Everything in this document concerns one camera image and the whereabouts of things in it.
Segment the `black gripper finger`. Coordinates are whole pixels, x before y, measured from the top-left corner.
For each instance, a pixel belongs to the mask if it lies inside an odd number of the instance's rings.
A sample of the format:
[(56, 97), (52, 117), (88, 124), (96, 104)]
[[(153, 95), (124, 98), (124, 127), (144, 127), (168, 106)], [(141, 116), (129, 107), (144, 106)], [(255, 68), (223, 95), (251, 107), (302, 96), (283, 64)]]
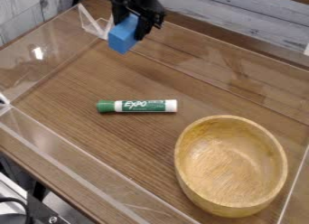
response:
[(112, 4), (113, 23), (119, 24), (128, 16), (129, 10), (124, 5)]
[(153, 27), (153, 17), (151, 15), (141, 15), (137, 19), (137, 24), (135, 28), (133, 38), (140, 41), (143, 37), (149, 33)]

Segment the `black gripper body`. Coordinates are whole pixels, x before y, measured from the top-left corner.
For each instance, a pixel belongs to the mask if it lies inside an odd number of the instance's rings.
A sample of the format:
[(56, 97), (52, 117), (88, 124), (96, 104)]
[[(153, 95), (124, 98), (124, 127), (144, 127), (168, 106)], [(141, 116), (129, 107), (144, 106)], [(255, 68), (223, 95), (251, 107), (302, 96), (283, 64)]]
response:
[(164, 17), (165, 9), (157, 0), (109, 0), (110, 4), (124, 5), (129, 10), (129, 14), (137, 17), (141, 15), (151, 15), (153, 17), (153, 27), (160, 28)]

